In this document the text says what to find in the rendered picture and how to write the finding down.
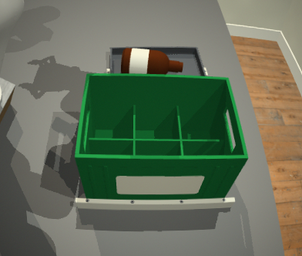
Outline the green divided crate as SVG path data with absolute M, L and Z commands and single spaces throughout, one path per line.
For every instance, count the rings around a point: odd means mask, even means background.
M 87 73 L 75 151 L 91 199 L 225 198 L 248 160 L 229 78 L 214 76 Z

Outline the brown glass bottle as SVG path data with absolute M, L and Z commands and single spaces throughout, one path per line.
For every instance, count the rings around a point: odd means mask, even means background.
M 169 60 L 160 51 L 125 48 L 122 52 L 121 73 L 167 74 L 182 71 L 183 62 Z

